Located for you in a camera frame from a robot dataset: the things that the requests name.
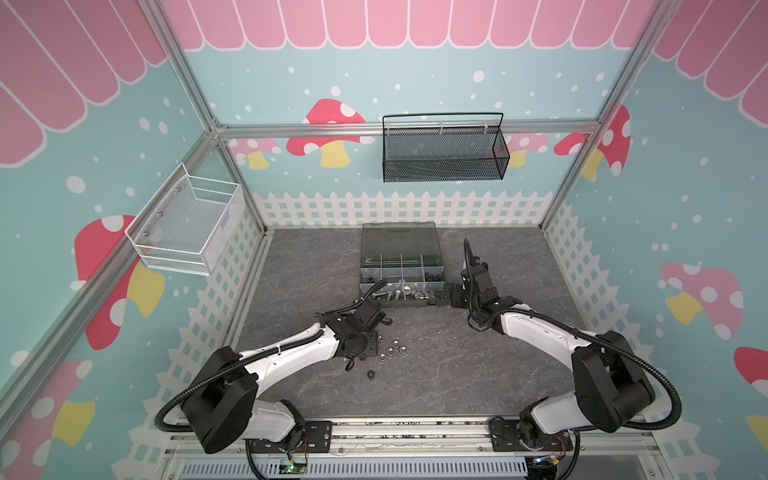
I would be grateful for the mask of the green plastic organizer box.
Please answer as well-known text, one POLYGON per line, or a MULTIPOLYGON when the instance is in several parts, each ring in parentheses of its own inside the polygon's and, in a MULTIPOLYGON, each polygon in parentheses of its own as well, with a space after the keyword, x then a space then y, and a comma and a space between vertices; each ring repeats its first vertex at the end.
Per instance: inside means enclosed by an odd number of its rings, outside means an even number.
POLYGON ((366 293, 372 286, 386 284, 371 294, 381 307, 403 308, 447 306, 450 286, 434 222, 366 223, 362 230, 359 289, 366 293), (388 300, 387 293, 400 290, 398 300, 388 300), (410 291, 419 291, 416 300, 410 291))

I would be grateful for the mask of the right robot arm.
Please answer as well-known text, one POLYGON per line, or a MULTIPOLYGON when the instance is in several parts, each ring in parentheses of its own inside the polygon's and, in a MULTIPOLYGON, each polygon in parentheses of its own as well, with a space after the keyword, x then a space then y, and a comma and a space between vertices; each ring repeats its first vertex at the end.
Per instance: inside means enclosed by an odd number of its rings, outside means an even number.
POLYGON ((538 312, 513 296, 502 296, 486 262, 463 243, 462 285, 453 303, 467 312, 478 332, 493 330, 521 340, 567 367, 573 389, 525 407, 511 427, 511 437, 529 450, 540 450, 566 432, 614 433, 622 427, 665 430, 681 418, 683 403, 673 383, 634 353, 616 331, 593 333, 538 312))

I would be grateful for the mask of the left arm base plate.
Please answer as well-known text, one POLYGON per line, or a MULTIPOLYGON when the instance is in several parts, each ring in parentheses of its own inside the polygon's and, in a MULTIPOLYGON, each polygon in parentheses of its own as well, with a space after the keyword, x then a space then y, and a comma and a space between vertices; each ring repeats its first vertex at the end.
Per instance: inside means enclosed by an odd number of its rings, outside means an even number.
POLYGON ((307 421, 305 425, 294 427, 284 440, 278 442, 266 439, 251 440, 248 449, 254 454, 328 453, 332 430, 331 421, 307 421))

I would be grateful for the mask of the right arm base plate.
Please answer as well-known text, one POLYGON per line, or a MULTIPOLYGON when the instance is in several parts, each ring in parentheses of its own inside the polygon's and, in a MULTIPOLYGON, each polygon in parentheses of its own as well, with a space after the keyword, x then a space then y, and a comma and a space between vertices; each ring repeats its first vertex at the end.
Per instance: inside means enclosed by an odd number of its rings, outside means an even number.
POLYGON ((532 421, 506 419, 500 416, 488 421, 488 431, 494 452, 554 451, 568 452, 573 445, 568 436, 546 434, 532 421))

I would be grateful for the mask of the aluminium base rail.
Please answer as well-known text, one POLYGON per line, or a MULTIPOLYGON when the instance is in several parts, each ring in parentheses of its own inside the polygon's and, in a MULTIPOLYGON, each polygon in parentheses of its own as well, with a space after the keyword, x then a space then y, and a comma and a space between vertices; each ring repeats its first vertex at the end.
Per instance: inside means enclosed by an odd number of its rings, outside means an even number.
POLYGON ((242 443, 207 455, 187 435, 173 436, 158 479, 670 479, 649 433, 565 435, 541 451, 493 448, 488 418, 333 418, 325 450, 250 453, 242 443))

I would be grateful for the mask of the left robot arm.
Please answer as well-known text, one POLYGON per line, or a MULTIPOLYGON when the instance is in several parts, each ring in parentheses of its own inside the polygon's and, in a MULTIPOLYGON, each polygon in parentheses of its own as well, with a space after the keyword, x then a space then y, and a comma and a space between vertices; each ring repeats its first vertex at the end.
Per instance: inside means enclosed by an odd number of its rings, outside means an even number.
POLYGON ((247 449, 264 442, 291 457, 309 447, 307 420, 288 400, 259 399, 270 387, 317 363, 334 358, 356 362, 378 352, 377 327, 392 320, 372 300, 387 285, 374 283, 347 307, 315 315, 302 332, 267 347, 214 351, 190 385, 168 400, 154 417, 166 433, 193 433, 208 454, 242 441, 247 449))

